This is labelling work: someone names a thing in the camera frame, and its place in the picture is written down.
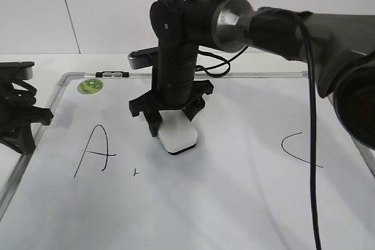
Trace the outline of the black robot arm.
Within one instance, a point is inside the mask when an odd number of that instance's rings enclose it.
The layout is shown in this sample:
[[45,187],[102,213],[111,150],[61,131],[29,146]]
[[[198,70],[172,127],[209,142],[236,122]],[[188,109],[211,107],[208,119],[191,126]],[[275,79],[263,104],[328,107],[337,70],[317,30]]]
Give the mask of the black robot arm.
[[134,67],[152,67],[152,87],[129,102],[145,115],[152,135],[161,111],[182,110],[192,119],[211,94],[195,81],[199,47],[235,53],[253,47],[308,65],[313,94],[333,95],[342,126],[374,148],[374,16],[253,9],[247,0],[157,0],[150,8],[157,47],[130,54]]

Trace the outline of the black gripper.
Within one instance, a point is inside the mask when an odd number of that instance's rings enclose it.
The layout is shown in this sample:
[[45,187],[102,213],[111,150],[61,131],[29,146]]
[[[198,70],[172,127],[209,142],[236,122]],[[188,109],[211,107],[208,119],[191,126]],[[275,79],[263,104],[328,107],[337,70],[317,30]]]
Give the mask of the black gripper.
[[159,111],[183,109],[189,121],[205,108],[203,95],[213,93],[214,86],[209,80],[195,81],[193,71],[153,66],[151,89],[138,98],[129,101],[129,110],[133,117],[141,112],[148,123],[152,137],[157,137],[162,117]]

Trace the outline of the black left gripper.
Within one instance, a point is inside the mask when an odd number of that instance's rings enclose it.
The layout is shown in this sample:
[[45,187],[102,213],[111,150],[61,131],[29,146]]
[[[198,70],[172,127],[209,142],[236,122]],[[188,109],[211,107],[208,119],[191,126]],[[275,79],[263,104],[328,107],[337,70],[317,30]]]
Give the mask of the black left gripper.
[[18,153],[32,153],[31,125],[50,125],[53,114],[36,107],[36,88],[22,80],[1,78],[1,144]]

